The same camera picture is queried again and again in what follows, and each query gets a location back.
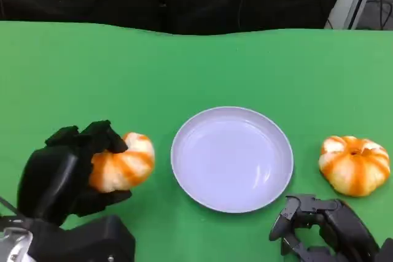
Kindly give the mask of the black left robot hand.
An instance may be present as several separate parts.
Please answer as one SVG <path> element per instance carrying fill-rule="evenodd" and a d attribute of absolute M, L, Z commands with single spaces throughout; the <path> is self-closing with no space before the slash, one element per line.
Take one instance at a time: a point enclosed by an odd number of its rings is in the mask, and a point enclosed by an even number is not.
<path fill-rule="evenodd" d="M 130 190 L 104 193 L 89 183 L 93 156 L 105 150 L 126 150 L 108 120 L 94 121 L 83 131 L 60 128 L 25 165 L 17 192 L 19 213 L 60 226 L 69 215 L 95 214 L 130 198 Z"/>

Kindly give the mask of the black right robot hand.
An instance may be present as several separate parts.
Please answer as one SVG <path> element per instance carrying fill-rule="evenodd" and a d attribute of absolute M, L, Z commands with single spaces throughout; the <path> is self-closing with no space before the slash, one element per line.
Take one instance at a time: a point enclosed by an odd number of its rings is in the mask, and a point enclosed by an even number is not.
<path fill-rule="evenodd" d="M 296 236 L 299 228 L 319 227 L 323 246 L 305 247 Z M 287 195 L 286 205 L 270 231 L 270 241 L 281 241 L 281 255 L 298 261 L 373 261 L 380 251 L 375 238 L 359 216 L 340 199 L 322 200 L 315 195 Z"/>

